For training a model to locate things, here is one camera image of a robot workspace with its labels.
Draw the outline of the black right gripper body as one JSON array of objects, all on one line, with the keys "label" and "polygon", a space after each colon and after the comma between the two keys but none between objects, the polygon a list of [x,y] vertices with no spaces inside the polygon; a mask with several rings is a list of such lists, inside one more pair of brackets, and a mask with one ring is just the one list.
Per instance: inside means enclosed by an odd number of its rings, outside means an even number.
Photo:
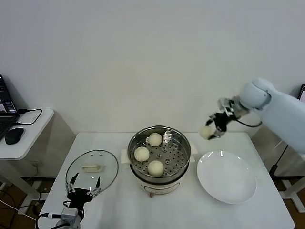
[{"label": "black right gripper body", "polygon": [[221,132],[227,131],[227,125],[232,121],[232,117],[228,116],[226,112],[223,113],[215,113],[214,123],[216,129]]}]

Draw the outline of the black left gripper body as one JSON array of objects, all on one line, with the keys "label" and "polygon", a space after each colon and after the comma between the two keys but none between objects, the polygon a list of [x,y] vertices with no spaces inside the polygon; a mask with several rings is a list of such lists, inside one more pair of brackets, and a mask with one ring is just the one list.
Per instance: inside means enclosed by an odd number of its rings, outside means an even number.
[{"label": "black left gripper body", "polygon": [[70,208],[83,208],[86,203],[93,200],[90,191],[82,188],[75,188],[74,191],[69,191],[67,198],[70,200]]}]

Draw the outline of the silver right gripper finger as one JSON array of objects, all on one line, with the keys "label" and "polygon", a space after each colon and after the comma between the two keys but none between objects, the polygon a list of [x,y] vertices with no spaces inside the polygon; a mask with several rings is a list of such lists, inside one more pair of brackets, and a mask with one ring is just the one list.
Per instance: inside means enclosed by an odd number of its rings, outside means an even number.
[{"label": "silver right gripper finger", "polygon": [[218,129],[212,130],[209,137],[208,137],[208,140],[215,139],[215,138],[220,138],[224,134],[225,134],[225,131],[223,131],[223,130],[218,130]]},{"label": "silver right gripper finger", "polygon": [[205,123],[206,126],[209,126],[211,124],[215,124],[215,121],[217,120],[217,114],[212,114],[209,116],[209,119]]}]

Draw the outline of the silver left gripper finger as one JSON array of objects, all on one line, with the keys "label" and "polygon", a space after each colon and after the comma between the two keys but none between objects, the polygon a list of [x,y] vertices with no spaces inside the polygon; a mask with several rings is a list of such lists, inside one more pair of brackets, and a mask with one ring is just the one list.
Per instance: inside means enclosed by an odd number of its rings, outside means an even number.
[{"label": "silver left gripper finger", "polygon": [[87,195],[89,196],[97,196],[101,192],[101,181],[100,177],[98,177],[95,187],[90,187]]},{"label": "silver left gripper finger", "polygon": [[77,179],[77,176],[78,176],[79,173],[76,173],[71,179],[69,182],[66,181],[66,190],[67,192],[75,192],[75,188],[74,188],[74,183]]}]

